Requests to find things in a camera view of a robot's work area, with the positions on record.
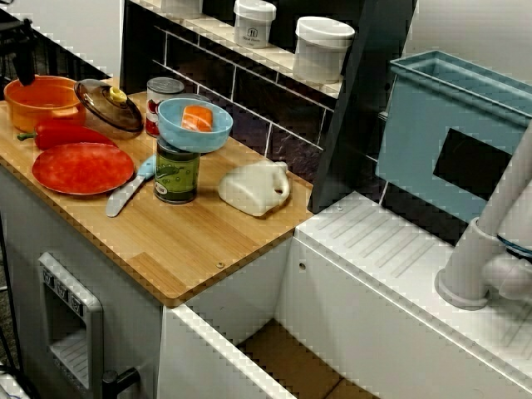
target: white jar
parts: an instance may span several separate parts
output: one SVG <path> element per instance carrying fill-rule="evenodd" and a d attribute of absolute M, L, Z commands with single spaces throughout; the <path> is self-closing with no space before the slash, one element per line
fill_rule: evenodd
<path fill-rule="evenodd" d="M 202 16 L 203 0 L 162 0 L 160 10 L 177 18 L 197 19 Z"/>
<path fill-rule="evenodd" d="M 236 0 L 234 42 L 244 47 L 266 47 L 276 12 L 277 8 L 270 2 Z"/>
<path fill-rule="evenodd" d="M 302 17 L 296 27 L 298 46 L 293 74 L 321 84 L 340 80 L 343 60 L 355 37 L 355 30 L 324 17 Z"/>

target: blue bowl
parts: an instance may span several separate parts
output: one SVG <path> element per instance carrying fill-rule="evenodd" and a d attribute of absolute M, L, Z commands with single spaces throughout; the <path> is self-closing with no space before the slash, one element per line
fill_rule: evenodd
<path fill-rule="evenodd" d="M 213 112 L 213 131 L 201 133 L 181 127 L 186 106 L 204 106 Z M 159 133 L 170 145 L 183 151 L 204 154 L 224 146 L 233 127 L 231 115 L 214 104 L 190 98 L 170 98 L 159 105 Z"/>

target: green can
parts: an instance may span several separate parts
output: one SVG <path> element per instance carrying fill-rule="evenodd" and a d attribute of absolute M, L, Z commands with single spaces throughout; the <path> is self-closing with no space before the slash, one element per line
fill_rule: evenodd
<path fill-rule="evenodd" d="M 200 156 L 168 144 L 157 138 L 155 196 L 170 204 L 186 204 L 198 192 Z"/>

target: oven handle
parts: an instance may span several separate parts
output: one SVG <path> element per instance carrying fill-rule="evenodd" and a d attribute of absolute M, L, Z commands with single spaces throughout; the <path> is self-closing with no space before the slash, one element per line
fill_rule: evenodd
<path fill-rule="evenodd" d="M 104 372 L 101 378 L 101 397 L 117 399 L 122 391 L 136 382 L 140 382 L 140 374 L 136 368 L 125 370 L 120 376 L 114 370 Z"/>

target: toy salmon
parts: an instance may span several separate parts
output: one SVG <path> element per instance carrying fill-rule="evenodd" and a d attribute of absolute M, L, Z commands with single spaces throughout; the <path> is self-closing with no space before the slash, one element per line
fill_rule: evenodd
<path fill-rule="evenodd" d="M 181 127 L 189 131 L 210 133 L 213 131 L 213 112 L 204 106 L 186 106 Z"/>

